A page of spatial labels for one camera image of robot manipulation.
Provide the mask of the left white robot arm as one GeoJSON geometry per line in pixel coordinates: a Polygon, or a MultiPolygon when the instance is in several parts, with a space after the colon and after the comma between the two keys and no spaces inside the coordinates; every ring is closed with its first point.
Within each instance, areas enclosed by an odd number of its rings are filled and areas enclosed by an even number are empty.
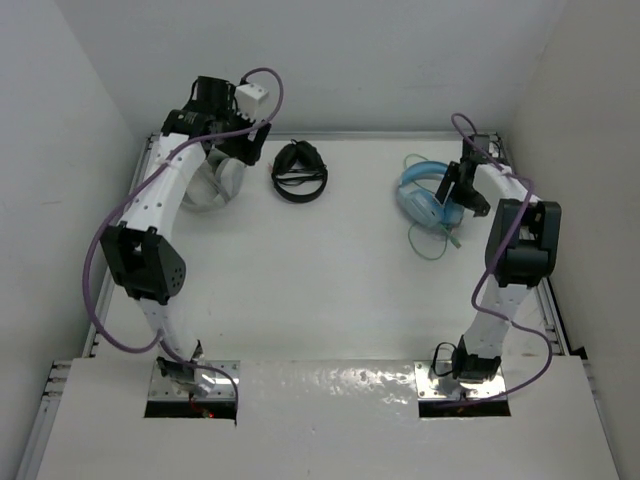
{"type": "Polygon", "coordinates": [[[139,191],[100,236],[114,282],[159,337],[161,374],[193,396],[234,382],[205,360],[182,318],[177,296],[187,269],[171,242],[174,221],[183,206],[216,208],[238,194],[271,128],[261,116],[268,97],[265,87],[246,78],[234,85],[198,77],[185,105],[164,121],[139,191]]]}

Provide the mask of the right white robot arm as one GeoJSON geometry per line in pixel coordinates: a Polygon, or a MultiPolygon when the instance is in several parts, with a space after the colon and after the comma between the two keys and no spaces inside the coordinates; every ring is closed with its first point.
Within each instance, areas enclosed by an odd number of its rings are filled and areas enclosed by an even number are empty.
{"type": "Polygon", "coordinates": [[[431,373],[463,384],[482,384],[498,374],[503,346],[511,327],[530,333],[515,321],[530,291],[556,266],[562,208],[533,192],[532,183],[517,176],[489,153],[491,137],[463,137],[459,162],[444,175],[438,196],[478,217],[493,215],[486,243],[485,270],[472,293],[475,317],[452,346],[447,367],[434,354],[431,373]]]}

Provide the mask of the light blue headphones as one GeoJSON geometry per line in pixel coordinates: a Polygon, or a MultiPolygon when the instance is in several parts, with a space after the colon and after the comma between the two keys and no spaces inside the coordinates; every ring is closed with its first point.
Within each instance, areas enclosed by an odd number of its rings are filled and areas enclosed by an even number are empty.
{"type": "Polygon", "coordinates": [[[448,165],[436,161],[422,161],[402,172],[396,200],[405,213],[418,224],[427,227],[457,227],[464,216],[464,208],[447,198],[443,203],[434,193],[418,184],[419,180],[443,179],[448,165]]]}

